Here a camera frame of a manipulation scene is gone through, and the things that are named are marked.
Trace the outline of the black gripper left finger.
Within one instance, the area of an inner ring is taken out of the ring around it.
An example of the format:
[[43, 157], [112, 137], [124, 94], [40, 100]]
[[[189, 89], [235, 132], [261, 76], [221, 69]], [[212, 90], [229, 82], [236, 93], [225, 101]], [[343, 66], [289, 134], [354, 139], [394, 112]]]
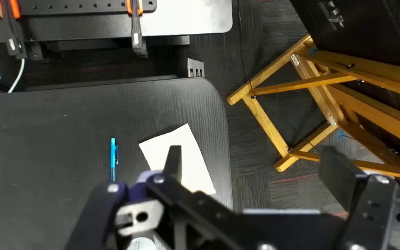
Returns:
[[183, 187], [172, 173], [176, 165], [178, 153], [172, 147], [164, 171], [146, 180], [146, 193], [162, 205], [158, 226], [168, 228], [186, 222], [201, 228], [232, 228], [237, 222], [237, 215], [214, 197]]

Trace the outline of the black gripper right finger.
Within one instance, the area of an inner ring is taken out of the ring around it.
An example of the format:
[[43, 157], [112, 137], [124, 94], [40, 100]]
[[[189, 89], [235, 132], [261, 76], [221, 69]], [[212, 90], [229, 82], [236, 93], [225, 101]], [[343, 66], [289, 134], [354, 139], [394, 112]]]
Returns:
[[386, 250], [396, 182], [365, 173], [332, 146], [321, 148], [319, 179], [349, 212], [339, 247]]

